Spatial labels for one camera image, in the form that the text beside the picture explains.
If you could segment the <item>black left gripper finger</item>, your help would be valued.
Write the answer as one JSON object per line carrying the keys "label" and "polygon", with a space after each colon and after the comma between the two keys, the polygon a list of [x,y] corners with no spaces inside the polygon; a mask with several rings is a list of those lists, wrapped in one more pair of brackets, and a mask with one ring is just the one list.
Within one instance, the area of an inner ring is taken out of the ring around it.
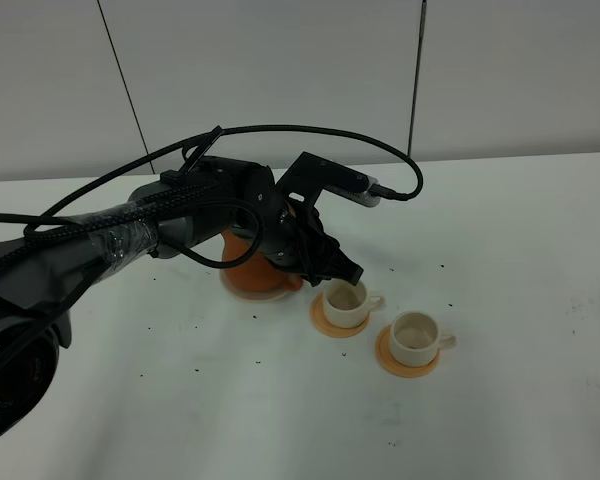
{"label": "black left gripper finger", "polygon": [[317,246],[311,247],[309,260],[309,282],[312,286],[329,280],[342,280],[356,286],[364,272],[360,265],[341,250],[339,242],[335,239],[323,239]]}

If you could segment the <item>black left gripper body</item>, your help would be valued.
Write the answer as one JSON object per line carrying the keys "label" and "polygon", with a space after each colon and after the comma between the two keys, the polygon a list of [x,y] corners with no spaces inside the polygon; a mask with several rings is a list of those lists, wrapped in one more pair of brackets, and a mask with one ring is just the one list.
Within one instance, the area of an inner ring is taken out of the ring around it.
{"label": "black left gripper body", "polygon": [[243,162],[239,172],[239,198],[258,213],[262,225],[243,221],[241,233],[252,235],[251,243],[261,237],[260,252],[277,270],[297,274],[309,280],[309,250],[323,239],[335,239],[325,233],[315,207],[307,208],[297,196],[286,197],[277,187],[270,168]]}

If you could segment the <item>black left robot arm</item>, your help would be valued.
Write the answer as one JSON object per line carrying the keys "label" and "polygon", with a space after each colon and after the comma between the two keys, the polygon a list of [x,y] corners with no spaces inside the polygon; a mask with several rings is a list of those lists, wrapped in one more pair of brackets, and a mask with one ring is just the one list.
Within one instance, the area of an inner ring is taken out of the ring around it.
{"label": "black left robot arm", "polygon": [[248,267],[257,279],[356,283],[359,265],[323,229],[323,191],[360,201],[370,179],[302,154],[280,178],[244,160],[205,156],[188,172],[166,171],[108,210],[0,242],[0,436],[41,400],[59,352],[72,340],[70,308],[94,284],[149,255],[193,256],[215,236],[237,239],[217,262]]}

